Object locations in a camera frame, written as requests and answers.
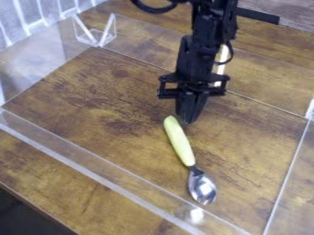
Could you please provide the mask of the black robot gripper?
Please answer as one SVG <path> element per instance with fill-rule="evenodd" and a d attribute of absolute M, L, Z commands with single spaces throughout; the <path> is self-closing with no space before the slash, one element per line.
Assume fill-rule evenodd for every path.
<path fill-rule="evenodd" d="M 175 98 L 175 113 L 186 124 L 191 123 L 193 98 L 193 121 L 197 121 L 209 96 L 225 95 L 230 76 L 214 73 L 213 69 L 230 61 L 230 42 L 209 45 L 191 35 L 182 37 L 175 72 L 159 77 L 157 96 Z"/>

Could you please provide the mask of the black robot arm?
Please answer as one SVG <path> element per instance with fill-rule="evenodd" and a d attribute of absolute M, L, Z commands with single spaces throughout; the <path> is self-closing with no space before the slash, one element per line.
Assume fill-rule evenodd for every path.
<path fill-rule="evenodd" d="M 190 0 L 193 5 L 193 34 L 181 40 L 175 72 L 159 77 L 159 98 L 175 99 L 175 113 L 183 122 L 197 121 L 207 98 L 225 95 L 230 76 L 213 73 L 223 45 L 233 54 L 238 0 Z"/>

